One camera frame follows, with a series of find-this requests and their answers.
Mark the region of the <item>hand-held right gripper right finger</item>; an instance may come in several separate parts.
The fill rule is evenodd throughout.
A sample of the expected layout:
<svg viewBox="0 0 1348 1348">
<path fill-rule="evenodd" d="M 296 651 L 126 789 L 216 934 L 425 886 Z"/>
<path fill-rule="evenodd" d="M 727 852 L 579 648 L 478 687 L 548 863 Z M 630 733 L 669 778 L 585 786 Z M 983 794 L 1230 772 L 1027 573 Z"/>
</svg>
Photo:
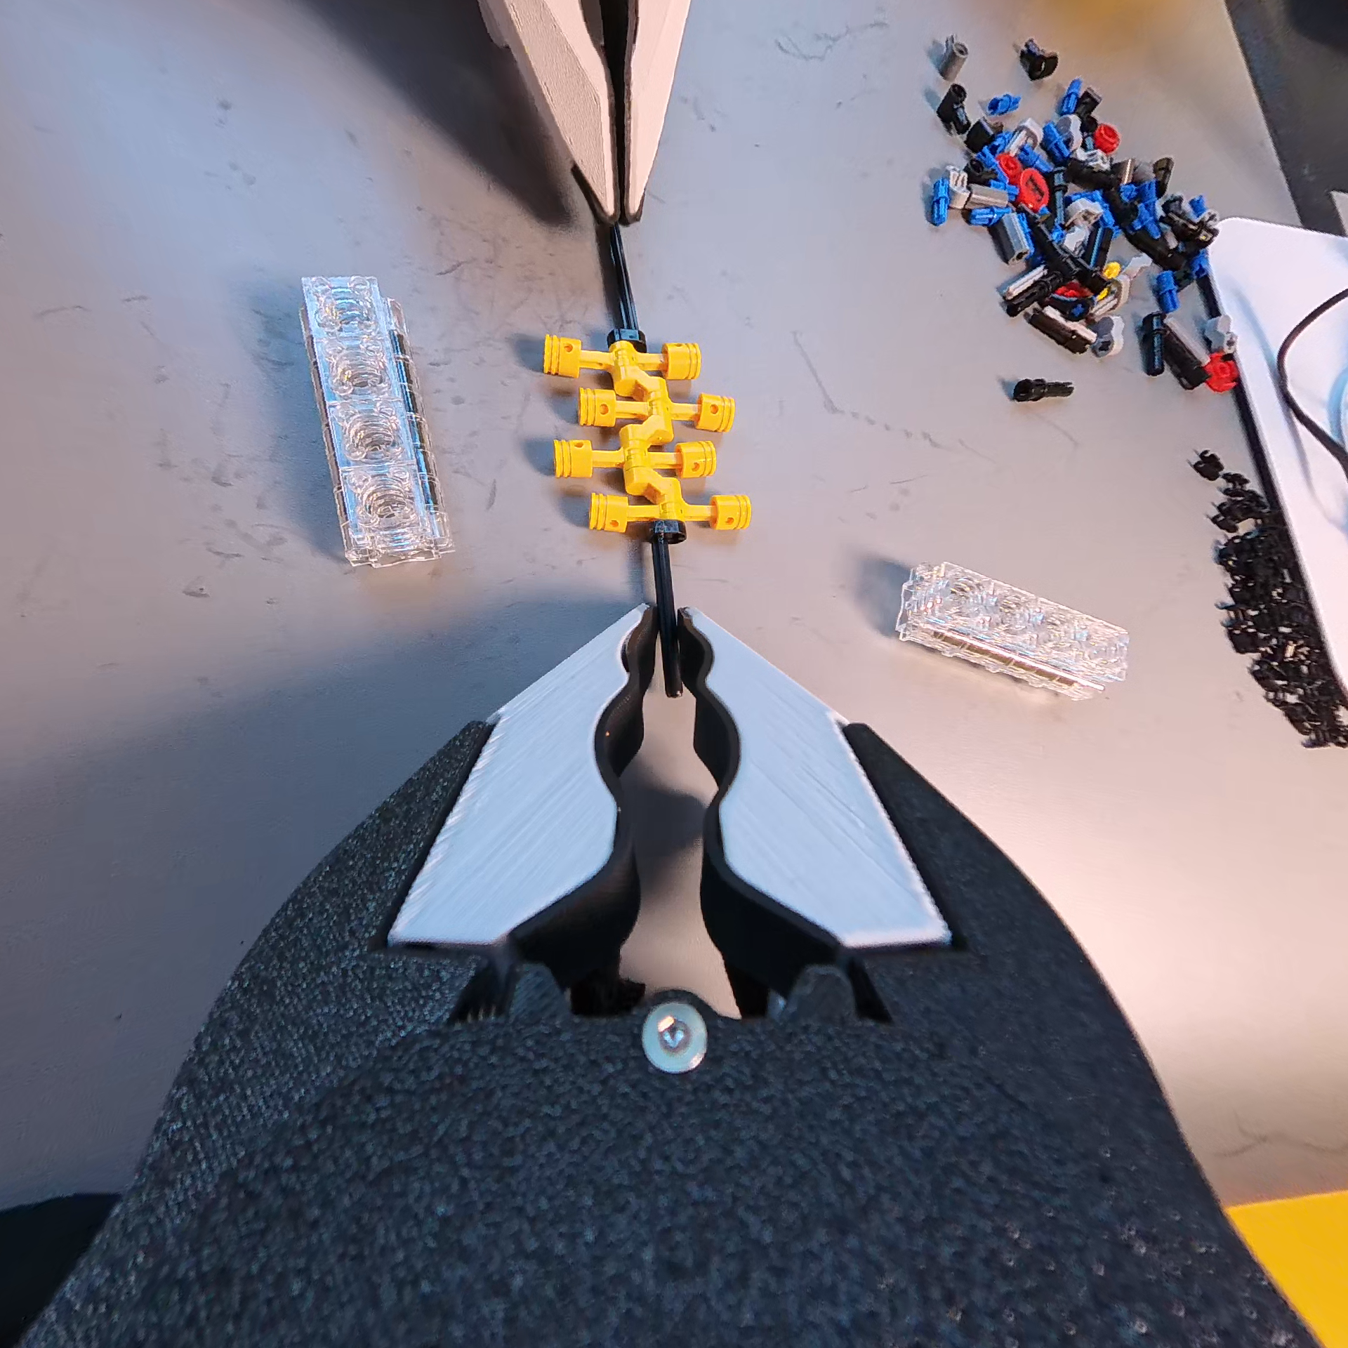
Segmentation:
<svg viewBox="0 0 1348 1348">
<path fill-rule="evenodd" d="M 858 1012 L 882 1017 L 861 955 L 942 948 L 951 932 L 853 751 L 868 728 L 696 610 L 680 614 L 678 659 L 717 788 L 701 918 L 739 1016 L 775 1016 L 805 968 L 834 966 Z"/>
</svg>

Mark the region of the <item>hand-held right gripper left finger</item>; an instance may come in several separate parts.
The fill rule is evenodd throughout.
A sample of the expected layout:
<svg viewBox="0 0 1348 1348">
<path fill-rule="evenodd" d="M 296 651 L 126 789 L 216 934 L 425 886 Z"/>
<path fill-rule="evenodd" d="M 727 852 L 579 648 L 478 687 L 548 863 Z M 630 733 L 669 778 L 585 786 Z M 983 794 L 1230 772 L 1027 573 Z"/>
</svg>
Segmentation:
<svg viewBox="0 0 1348 1348">
<path fill-rule="evenodd" d="M 643 741 L 656 618 L 638 605 L 507 701 L 393 918 L 390 950 L 540 964 L 584 1012 L 630 1006 L 638 913 L 619 777 Z"/>
</svg>

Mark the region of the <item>clear plastic engine block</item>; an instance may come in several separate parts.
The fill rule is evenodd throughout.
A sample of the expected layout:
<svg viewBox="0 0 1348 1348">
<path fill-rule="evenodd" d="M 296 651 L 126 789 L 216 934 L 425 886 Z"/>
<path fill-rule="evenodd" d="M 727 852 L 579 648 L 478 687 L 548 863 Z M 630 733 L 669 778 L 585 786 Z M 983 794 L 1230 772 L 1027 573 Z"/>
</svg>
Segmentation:
<svg viewBox="0 0 1348 1348">
<path fill-rule="evenodd" d="M 401 306 L 372 276 L 301 279 L 343 552 L 373 568 L 452 550 Z"/>
<path fill-rule="evenodd" d="M 951 562 L 913 566 L 898 637 L 1081 700 L 1126 672 L 1128 634 Z"/>
</svg>

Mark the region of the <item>yellow piston crankshaft assembly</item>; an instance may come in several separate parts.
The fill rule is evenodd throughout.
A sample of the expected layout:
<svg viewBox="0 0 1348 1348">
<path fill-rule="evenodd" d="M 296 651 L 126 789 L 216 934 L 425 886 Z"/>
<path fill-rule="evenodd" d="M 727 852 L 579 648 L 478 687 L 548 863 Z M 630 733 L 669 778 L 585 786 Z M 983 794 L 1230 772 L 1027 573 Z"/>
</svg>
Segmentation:
<svg viewBox="0 0 1348 1348">
<path fill-rule="evenodd" d="M 701 348 L 693 342 L 669 342 L 658 350 L 646 345 L 637 324 L 635 298 L 621 229 L 605 233 L 606 257 L 616 295 L 617 326 L 605 350 L 585 348 L 581 338 L 544 337 L 542 371 L 548 377 L 577 382 L 577 424 L 616 430 L 613 448 L 597 448 L 584 438 L 553 443 L 556 478 L 587 480 L 601 470 L 621 475 L 617 494 L 593 493 L 587 526 L 598 533 L 645 531 L 651 552 L 654 610 L 667 696 L 682 692 L 678 608 L 675 603 L 670 549 L 685 539 L 688 525 L 736 531 L 751 523 L 752 507 L 744 494 L 714 494 L 704 502 L 685 497 L 685 480 L 707 478 L 717 467 L 714 443 L 680 441 L 677 430 L 731 430 L 736 404 L 731 396 L 699 393 L 678 398 L 678 385 L 701 374 Z"/>
</svg>

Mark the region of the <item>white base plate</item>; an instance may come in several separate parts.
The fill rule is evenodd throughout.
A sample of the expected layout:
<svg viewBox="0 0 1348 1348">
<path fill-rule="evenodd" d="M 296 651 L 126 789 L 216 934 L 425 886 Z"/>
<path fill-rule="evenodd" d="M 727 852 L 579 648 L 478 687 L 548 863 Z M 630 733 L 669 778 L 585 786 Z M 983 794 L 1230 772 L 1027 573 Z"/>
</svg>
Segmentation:
<svg viewBox="0 0 1348 1348">
<path fill-rule="evenodd" d="M 1344 290 L 1346 239 L 1227 218 L 1208 258 L 1219 310 L 1235 332 L 1240 388 L 1261 462 L 1283 509 L 1327 658 L 1344 683 L 1344 468 L 1288 411 L 1275 353 L 1306 313 Z"/>
</svg>

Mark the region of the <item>pile of small black pins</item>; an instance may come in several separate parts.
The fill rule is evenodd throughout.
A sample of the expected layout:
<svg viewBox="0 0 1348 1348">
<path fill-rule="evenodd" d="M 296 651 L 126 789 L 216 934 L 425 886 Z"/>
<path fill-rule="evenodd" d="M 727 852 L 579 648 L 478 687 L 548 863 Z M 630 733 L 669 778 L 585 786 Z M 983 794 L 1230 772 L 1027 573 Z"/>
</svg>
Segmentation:
<svg viewBox="0 0 1348 1348">
<path fill-rule="evenodd" d="M 1221 484 L 1211 523 L 1224 534 L 1214 552 L 1224 571 L 1224 632 L 1251 656 L 1263 696 L 1306 748 L 1346 746 L 1346 701 L 1336 680 L 1283 513 L 1240 473 L 1202 449 L 1192 470 Z"/>
</svg>

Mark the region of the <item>yellow storage bin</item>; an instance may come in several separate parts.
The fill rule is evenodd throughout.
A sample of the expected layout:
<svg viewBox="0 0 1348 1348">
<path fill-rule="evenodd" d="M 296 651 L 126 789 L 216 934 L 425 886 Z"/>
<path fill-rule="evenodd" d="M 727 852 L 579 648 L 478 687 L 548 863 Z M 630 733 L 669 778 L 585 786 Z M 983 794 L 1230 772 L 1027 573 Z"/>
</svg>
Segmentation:
<svg viewBox="0 0 1348 1348">
<path fill-rule="evenodd" d="M 1346 1191 L 1226 1210 L 1264 1271 L 1314 1337 L 1346 1345 Z"/>
</svg>

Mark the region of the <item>pile of mixed coloured connectors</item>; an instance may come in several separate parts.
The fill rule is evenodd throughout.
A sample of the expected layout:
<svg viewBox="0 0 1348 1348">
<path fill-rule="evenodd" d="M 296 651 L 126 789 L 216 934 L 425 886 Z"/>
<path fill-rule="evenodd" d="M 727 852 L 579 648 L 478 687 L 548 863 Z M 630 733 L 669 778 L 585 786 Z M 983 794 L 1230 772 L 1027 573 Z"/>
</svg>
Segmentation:
<svg viewBox="0 0 1348 1348">
<path fill-rule="evenodd" d="M 930 178 L 926 213 L 988 236 L 1011 269 L 1001 313 L 1072 356 L 1136 342 L 1147 377 L 1230 393 L 1237 338 L 1208 258 L 1221 221 L 1203 196 L 1173 191 L 1174 160 L 1128 157 L 1080 78 L 1041 119 L 1015 91 L 977 101 L 943 83 L 934 111 L 962 156 Z"/>
</svg>

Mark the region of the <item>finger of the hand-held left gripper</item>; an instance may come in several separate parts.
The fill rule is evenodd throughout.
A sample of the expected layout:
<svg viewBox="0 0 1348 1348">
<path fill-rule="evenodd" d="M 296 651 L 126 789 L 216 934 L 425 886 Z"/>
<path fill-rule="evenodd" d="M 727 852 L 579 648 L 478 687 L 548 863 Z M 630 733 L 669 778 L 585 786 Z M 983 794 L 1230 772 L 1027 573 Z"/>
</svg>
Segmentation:
<svg viewBox="0 0 1348 1348">
<path fill-rule="evenodd" d="M 641 213 L 690 3 L 627 1 L 621 66 L 621 220 Z"/>
<path fill-rule="evenodd" d="M 621 205 L 617 127 L 598 5 L 481 1 L 478 8 L 491 40 L 515 59 L 595 215 L 614 225 Z"/>
</svg>

